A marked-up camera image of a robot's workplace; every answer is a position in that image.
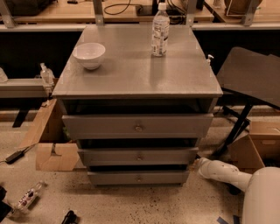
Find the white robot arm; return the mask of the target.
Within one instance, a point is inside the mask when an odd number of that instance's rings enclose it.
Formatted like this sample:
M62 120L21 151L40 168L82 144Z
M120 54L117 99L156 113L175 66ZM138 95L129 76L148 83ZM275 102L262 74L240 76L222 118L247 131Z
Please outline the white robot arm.
M231 184L244 192L241 224L280 224L280 169L264 167L253 174L219 160L200 158L195 170L204 179Z

